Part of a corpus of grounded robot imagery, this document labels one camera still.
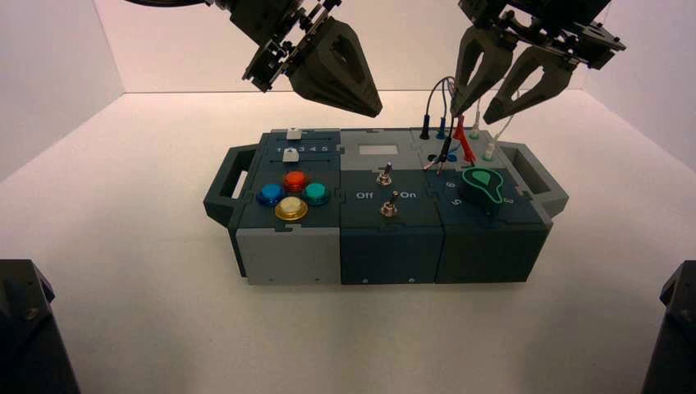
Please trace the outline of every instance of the screw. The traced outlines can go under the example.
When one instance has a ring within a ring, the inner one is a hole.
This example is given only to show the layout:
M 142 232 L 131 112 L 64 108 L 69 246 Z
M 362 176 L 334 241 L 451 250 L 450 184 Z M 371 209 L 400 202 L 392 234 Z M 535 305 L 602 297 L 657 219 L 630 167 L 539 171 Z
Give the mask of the screw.
M 34 320 L 37 316 L 39 316 L 39 308 L 29 308 L 24 312 L 26 321 Z

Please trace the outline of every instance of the white connector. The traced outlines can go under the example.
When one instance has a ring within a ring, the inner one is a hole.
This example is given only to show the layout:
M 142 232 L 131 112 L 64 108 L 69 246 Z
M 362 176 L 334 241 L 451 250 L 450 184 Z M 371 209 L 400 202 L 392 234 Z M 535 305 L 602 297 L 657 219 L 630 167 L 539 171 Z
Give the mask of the white connector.
M 495 141 L 489 142 L 488 146 L 486 147 L 486 152 L 483 154 L 483 160 L 486 160 L 487 162 L 491 162 L 493 160 L 493 151 L 494 150 L 496 150 Z

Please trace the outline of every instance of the teal button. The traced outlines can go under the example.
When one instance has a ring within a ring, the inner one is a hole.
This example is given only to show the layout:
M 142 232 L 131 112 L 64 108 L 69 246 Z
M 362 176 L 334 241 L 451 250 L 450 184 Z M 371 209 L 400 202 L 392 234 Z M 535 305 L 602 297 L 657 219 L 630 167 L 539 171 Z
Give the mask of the teal button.
M 321 183 L 310 183 L 304 188 L 302 196 L 309 205 L 322 205 L 328 201 L 329 194 L 326 186 Z

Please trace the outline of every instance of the toggle switch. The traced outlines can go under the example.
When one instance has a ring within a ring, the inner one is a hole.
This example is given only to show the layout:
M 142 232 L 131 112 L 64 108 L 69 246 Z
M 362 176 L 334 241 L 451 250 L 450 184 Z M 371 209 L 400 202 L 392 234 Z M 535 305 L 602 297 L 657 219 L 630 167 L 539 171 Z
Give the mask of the toggle switch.
M 392 177 L 389 175 L 392 172 L 392 162 L 387 162 L 387 166 L 384 167 L 382 172 L 379 173 L 377 177 L 378 185 L 389 186 L 392 184 Z
M 382 205 L 382 208 L 379 210 L 380 213 L 382 213 L 382 216 L 386 218 L 393 218 L 396 216 L 397 213 L 399 213 L 399 210 L 396 209 L 395 202 L 399 198 L 399 192 L 394 190 L 391 193 L 391 197 L 389 198 L 389 201 L 384 203 Z

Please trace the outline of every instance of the red clip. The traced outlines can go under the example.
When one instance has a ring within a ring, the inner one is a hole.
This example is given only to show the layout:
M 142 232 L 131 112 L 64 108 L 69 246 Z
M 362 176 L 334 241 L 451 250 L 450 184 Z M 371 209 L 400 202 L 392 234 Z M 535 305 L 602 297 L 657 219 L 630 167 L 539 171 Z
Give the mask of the red clip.
M 471 163 L 471 165 L 473 166 L 474 161 L 476 160 L 476 156 L 474 155 L 474 151 L 471 150 L 469 141 L 466 139 L 466 135 L 464 134 L 463 115 L 459 116 L 459 119 L 457 119 L 457 128 L 452 138 L 455 138 L 461 142 L 461 148 L 464 150 L 464 160 Z

